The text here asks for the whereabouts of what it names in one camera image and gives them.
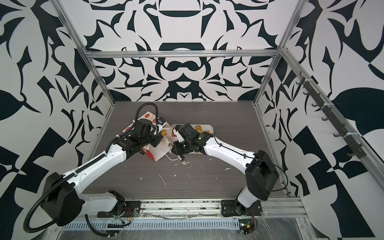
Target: food wrapper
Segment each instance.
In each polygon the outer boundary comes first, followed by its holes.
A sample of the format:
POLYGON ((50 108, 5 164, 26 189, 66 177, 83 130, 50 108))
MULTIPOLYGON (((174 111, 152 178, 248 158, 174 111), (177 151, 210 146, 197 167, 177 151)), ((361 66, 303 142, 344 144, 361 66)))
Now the food wrapper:
MULTIPOLYGON (((156 124, 156 120, 155 120, 156 116, 149 111, 146 112, 141 117, 139 117, 138 119, 142 119, 142 118, 152 121, 153 125, 156 124)), ((129 125, 127 128, 125 128, 122 132, 126 132, 127 130, 129 130, 132 125, 133 123, 129 125)), ((170 145, 171 142, 169 140, 169 137, 172 136, 172 128, 166 122, 163 129, 160 130, 160 132, 163 134, 163 138, 161 139, 161 142, 157 147, 153 147, 152 145, 148 144, 141 148, 145 153, 145 155, 147 155, 149 158, 151 158, 155 162, 157 162, 160 158, 162 158, 171 149, 171 145, 170 145)))

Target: black hook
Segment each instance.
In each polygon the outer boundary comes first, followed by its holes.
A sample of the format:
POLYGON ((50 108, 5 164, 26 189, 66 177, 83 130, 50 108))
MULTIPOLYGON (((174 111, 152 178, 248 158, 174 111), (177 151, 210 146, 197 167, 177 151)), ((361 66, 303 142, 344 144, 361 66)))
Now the black hook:
POLYGON ((305 81, 305 78, 303 76, 301 76, 301 72, 300 72, 300 77, 301 77, 301 80, 298 83, 296 82, 297 85, 300 85, 305 81))

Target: white cable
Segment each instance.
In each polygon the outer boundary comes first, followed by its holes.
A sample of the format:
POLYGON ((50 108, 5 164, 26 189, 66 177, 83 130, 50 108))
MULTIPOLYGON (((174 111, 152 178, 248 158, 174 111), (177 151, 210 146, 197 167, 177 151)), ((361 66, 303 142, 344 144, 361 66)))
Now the white cable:
POLYGON ((176 161, 176 160, 179 160, 178 158, 176 158, 176 159, 171 159, 170 157, 168 157, 168 155, 166 154, 166 156, 167 156, 167 158, 169 159, 169 160, 171 160, 171 161, 176 161))

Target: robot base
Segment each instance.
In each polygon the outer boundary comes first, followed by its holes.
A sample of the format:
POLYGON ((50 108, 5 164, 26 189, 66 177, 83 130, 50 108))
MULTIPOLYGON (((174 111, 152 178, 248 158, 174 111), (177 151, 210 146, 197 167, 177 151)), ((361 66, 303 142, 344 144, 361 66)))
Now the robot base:
POLYGON ((260 201, 256 201, 252 204, 250 208, 244 208, 241 204, 237 202, 237 200, 221 200, 221 214, 224 217, 232 217, 232 216, 252 216, 252 211, 254 216, 262 215, 262 206, 260 201))

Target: metal extrusion bar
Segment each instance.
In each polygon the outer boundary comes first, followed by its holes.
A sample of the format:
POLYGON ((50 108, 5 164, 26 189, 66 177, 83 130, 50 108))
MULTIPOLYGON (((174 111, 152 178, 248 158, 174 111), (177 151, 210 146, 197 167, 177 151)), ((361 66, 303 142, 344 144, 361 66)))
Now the metal extrusion bar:
POLYGON ((59 227, 56 224, 53 224, 45 229, 43 237, 41 240, 55 240, 59 236, 62 227, 59 227))
POLYGON ((65 12, 64 7, 62 6, 60 0, 50 0, 54 10, 56 11, 58 18, 60 19, 61 23, 67 30, 69 36, 71 37, 73 43, 75 44, 77 50, 79 51, 81 57, 83 58, 85 64, 89 68, 89 70, 92 72, 93 76, 95 77, 96 82, 100 86, 102 92, 104 95, 107 97, 108 101, 111 104, 115 103, 115 100, 113 99, 110 91, 108 90, 107 86, 105 85, 104 80, 100 76, 99 72, 97 71, 96 67, 91 63, 91 61, 88 59, 86 56, 84 49, 83 49, 83 44, 79 38, 79 35, 76 33, 76 30, 71 23, 68 15, 65 12))
POLYGON ((276 56, 277 50, 86 51, 87 58, 276 56))
MULTIPOLYGON (((263 120, 263 114, 260 110, 260 107, 259 105, 256 103, 254 105, 254 108, 255 108, 255 111, 256 111, 256 116, 257 116, 257 119, 259 120, 259 123, 260 123, 260 126, 262 128, 262 132, 264 134, 264 138, 265 138, 265 141, 266 141, 266 144, 268 146, 268 149, 269 149, 269 152, 271 154, 271 159, 272 159, 272 162, 278 166, 280 166, 279 162, 277 161, 278 158, 276 156, 276 152, 275 150, 273 149, 273 145, 272 145, 272 141, 269 137, 269 134, 268 134, 268 131, 266 129, 266 126, 265 126, 265 123, 264 123, 264 120, 263 120)), ((280 174, 280 178, 283 180, 283 182, 286 183, 287 179, 284 178, 285 174, 280 170, 280 169, 277 169, 277 171, 279 171, 279 174, 280 174)), ((291 191, 291 188, 290 188, 290 184, 288 182, 288 185, 286 187, 286 191, 288 192, 288 195, 290 195, 290 193, 292 192, 291 191)))
POLYGON ((278 49, 278 53, 284 58, 284 60, 288 63, 289 67, 299 79, 301 79, 302 77, 304 77, 305 79, 312 79, 308 72, 299 63, 294 64, 295 62, 297 62, 297 60, 294 56, 292 56, 291 52, 289 52, 288 49, 281 47, 278 49))
POLYGON ((338 131, 334 134, 334 136, 343 137, 343 139, 355 152, 357 157, 359 157, 362 164, 371 173, 372 177, 379 184, 381 189, 384 190, 384 162, 365 141, 365 139, 349 123, 349 121, 342 115, 339 109, 337 109, 337 107, 315 83, 315 81, 311 80, 308 73, 306 73, 304 68, 294 59, 294 57, 292 57, 289 50, 281 48, 279 49, 279 53, 281 53, 282 57, 287 62, 288 66, 292 68, 296 76, 300 77, 300 73, 302 73, 304 78, 309 79, 309 81, 304 81, 304 87, 309 90, 308 93, 311 94, 317 104, 322 104, 322 106, 319 105, 322 108, 322 111, 326 115, 332 116, 332 119, 327 117, 323 120, 331 121, 335 129, 338 131))
POLYGON ((112 105, 109 107, 108 113, 107 113, 107 115, 105 116, 103 125, 101 126, 101 129, 100 129, 100 132, 99 132, 99 134, 98 134, 98 136, 97 136, 97 139, 96 139, 95 143, 93 144, 91 154, 88 156, 88 158, 85 160, 85 162, 87 162, 88 160, 90 160, 90 159, 96 154, 97 146, 98 146, 99 143, 100 143, 101 137, 102 137, 103 134, 104 134, 104 130, 105 130, 106 127, 107 127, 107 124, 108 124, 108 122, 109 122, 109 119, 111 118, 111 115, 112 115, 112 112, 113 112, 113 109, 114 109, 114 108, 115 108, 115 104, 112 104, 112 105))
MULTIPOLYGON (((221 200, 222 199, 126 199, 126 201, 141 201, 140 213, 135 219, 222 219, 221 200)), ((307 217, 300 198, 296 197, 271 197, 267 201, 261 201, 261 206, 266 218, 307 217)), ((250 216, 234 216, 232 218, 250 218, 250 216)))
POLYGON ((269 65, 269 68, 268 68, 268 70, 267 70, 267 72, 266 72, 266 74, 262 80, 262 84, 256 93, 255 99, 253 100, 254 103, 257 103, 259 101, 260 97, 263 95, 265 88, 267 87, 269 81, 271 80, 272 73, 276 69, 277 64, 280 61, 280 58, 281 58, 280 54, 278 54, 276 57, 273 58, 271 64, 269 65))
POLYGON ((312 228, 308 218, 296 218, 297 225, 303 240, 315 240, 317 239, 316 234, 312 228))
POLYGON ((285 32, 283 34, 283 38, 281 39, 280 44, 277 47, 277 49, 279 49, 282 46, 285 47, 286 43, 291 38, 293 30, 295 29, 297 23, 299 22, 301 12, 303 11, 304 6, 307 2, 308 2, 308 0, 299 0, 297 2, 295 10, 293 11, 291 19, 289 20, 287 28, 285 29, 285 32))

